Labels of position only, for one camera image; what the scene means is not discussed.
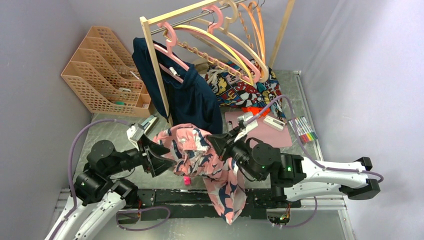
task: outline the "pink mat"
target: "pink mat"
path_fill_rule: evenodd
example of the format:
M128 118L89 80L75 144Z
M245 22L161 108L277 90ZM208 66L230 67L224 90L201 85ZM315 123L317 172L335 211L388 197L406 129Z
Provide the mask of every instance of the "pink mat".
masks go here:
M227 111L225 113L225 123L228 121L232 122L232 127L235 128L238 126L237 117L244 114L242 111ZM275 130L274 128L266 125L264 123L264 118L261 117L257 120L257 127L250 131L247 134L247 138L257 138L264 143L267 143L274 148L284 148L291 147L293 145L292 138L290 137L288 126L284 126L282 131Z

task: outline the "metal rod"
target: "metal rod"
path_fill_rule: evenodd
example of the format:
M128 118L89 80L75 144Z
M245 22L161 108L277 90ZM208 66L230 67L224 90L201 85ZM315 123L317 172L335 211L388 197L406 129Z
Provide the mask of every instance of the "metal rod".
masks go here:
M246 2L246 1L247 1L247 0L238 0L238 1L235 1L234 3L235 3L235 4L239 4L239 3L242 3L242 2ZM229 6L230 6L230 5L228 5L228 4L224 4L224 5L222 5L219 9L220 9L220 10L223 10L223 9L228 8ZM195 19L198 19L198 18L204 17L204 16L209 15L209 14L211 14L211 12L203 12L203 13L200 13L199 15L192 16L192 17L186 18L186 19L181 20L181 21L177 21L176 23L171 24L171 27L175 27L175 26L178 26L178 25L181 25L181 24L185 24L185 23L191 22L191 21L193 21L193 20L195 20ZM158 28L158 29L156 29L156 30L151 31L151 32L150 32L150 34L151 34L151 35L155 35L155 34L158 34L158 33L160 33L160 32L163 32L163 31L165 31L165 30L166 30L166 28L161 27L161 28Z

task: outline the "white eraser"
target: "white eraser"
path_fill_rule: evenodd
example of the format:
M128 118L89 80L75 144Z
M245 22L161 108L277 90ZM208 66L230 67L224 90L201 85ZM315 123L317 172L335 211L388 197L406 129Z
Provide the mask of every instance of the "white eraser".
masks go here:
M263 123L278 131L282 131L284 129L284 126L286 125L284 122L275 119L271 116L266 116L263 120Z

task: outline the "orange object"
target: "orange object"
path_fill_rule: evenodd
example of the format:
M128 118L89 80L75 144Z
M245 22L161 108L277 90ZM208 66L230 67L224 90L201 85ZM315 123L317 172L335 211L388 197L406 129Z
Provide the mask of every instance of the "orange object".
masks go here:
M256 107L256 106L249 106L249 107L242 107L241 110L245 113L247 112L252 112L253 115L258 114L260 111L262 111L262 109L264 109L263 107ZM268 108L264 113L262 113L261 117L265 117L267 114L269 114L271 112L271 110Z

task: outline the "pink patterned cloth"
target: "pink patterned cloth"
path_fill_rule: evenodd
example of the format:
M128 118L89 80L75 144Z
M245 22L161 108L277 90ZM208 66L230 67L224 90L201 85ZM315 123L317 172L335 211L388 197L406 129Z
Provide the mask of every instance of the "pink patterned cloth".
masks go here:
M203 177L216 212L231 225L246 204L245 179L232 158L219 160L207 135L210 133L185 123L158 133L153 141L171 150L164 157L177 162L176 175Z

